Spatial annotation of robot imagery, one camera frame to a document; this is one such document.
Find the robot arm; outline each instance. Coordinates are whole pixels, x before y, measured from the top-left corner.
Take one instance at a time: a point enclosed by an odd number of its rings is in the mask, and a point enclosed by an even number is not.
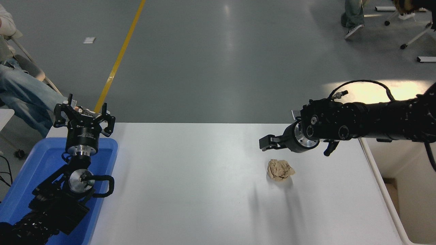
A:
[[[340,103],[335,99],[347,94],[336,90],[352,82],[373,82],[385,87],[390,102],[364,104]],[[397,101],[389,89],[376,81],[351,81],[335,89],[328,98],[310,100],[300,111],[297,121],[281,136],[267,135],[259,140],[260,148],[288,148],[304,152],[315,148],[319,141],[328,142],[324,155],[329,156],[340,140],[367,137],[378,141],[411,140],[426,144],[436,141],[436,83],[423,95]]]
[[[32,210],[16,224],[0,223],[1,244],[43,245],[48,239],[63,232],[70,234],[89,212],[85,206],[92,197],[103,198],[112,194],[114,179],[110,175],[93,175],[88,171],[91,156],[99,150],[99,135],[110,136],[115,117],[103,105],[102,114],[79,113],[71,106],[72,95],[54,109],[54,127],[68,127],[63,165],[33,191],[35,196],[29,204]],[[107,121],[102,130],[100,123]],[[108,181],[106,193],[95,193],[95,181]]]

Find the crumpled brown paper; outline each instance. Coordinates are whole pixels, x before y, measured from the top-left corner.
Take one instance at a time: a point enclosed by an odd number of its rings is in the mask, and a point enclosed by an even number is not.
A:
[[[285,160],[271,159],[268,163],[268,175],[275,181],[283,181],[295,174],[295,170]]]

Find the blue plastic tray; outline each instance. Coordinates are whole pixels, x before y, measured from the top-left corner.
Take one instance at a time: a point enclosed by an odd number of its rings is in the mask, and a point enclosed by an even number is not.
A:
[[[28,205],[34,198],[33,189],[65,164],[61,158],[61,154],[65,151],[65,143],[65,138],[46,138],[33,147],[23,168],[0,204],[0,222],[15,224],[31,211]],[[118,144],[115,140],[100,139],[99,152],[91,157],[89,171],[96,175],[110,175],[115,165],[117,151]],[[107,181],[97,181],[94,185],[96,193],[105,193],[107,185]],[[94,232],[103,200],[104,198],[91,198],[86,203],[86,206],[90,208],[89,213],[73,232],[68,236],[62,232],[52,236],[47,245],[87,245]]]

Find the chair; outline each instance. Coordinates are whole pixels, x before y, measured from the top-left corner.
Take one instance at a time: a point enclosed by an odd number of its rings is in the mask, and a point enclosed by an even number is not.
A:
[[[385,21],[385,26],[390,25],[390,20],[396,16],[399,15],[398,10],[395,8],[395,6],[392,7],[375,7],[376,11],[394,11],[394,13],[392,15],[390,15],[387,20]],[[427,10],[425,8],[419,8],[418,11],[422,11],[422,12],[426,12]],[[412,38],[410,41],[408,41],[405,44],[402,44],[400,46],[400,49],[405,49],[407,48],[407,46],[409,46],[410,44],[412,44],[413,42],[415,42],[416,40],[418,40],[420,37],[422,37],[425,33],[427,33],[428,31],[431,30],[431,27],[433,25],[433,21],[429,22],[424,30],[422,32],[420,32],[418,35],[416,35],[414,38]],[[417,61],[420,63],[424,63],[424,62],[436,62],[436,57],[427,57],[427,56],[418,56]]]
[[[27,52],[27,50],[17,41],[17,38],[20,38],[22,36],[23,36],[23,34],[19,30],[17,30],[14,35],[12,35],[10,37],[5,37],[5,40],[12,40],[22,50],[22,52],[27,56],[27,58],[26,58],[26,57],[19,55],[19,54],[15,55],[15,59],[18,61],[18,64],[20,64],[21,68],[23,70],[26,70],[29,73],[29,75],[33,76],[34,78],[38,79],[41,82],[44,82],[45,84],[50,86],[53,90],[55,90],[57,93],[61,94],[61,92],[53,84],[53,82],[45,75],[44,71],[36,65],[36,62],[30,56],[30,54]],[[4,102],[0,99],[0,107],[2,107],[4,105],[5,105]],[[8,139],[6,139],[3,135],[0,134],[0,138],[2,138],[7,144],[11,145],[16,150],[14,153],[15,157],[21,159],[25,156],[25,153],[23,150],[20,150],[12,142],[10,142]]]

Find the jeans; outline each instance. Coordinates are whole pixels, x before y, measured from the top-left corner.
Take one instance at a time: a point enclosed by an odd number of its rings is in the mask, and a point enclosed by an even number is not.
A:
[[[341,16],[343,27],[353,28],[363,24],[362,0],[345,0],[345,13]]]
[[[0,65],[0,99],[43,137],[53,126],[47,110],[53,111],[56,104],[67,100],[45,83],[27,74],[14,58],[8,59],[5,65]]]

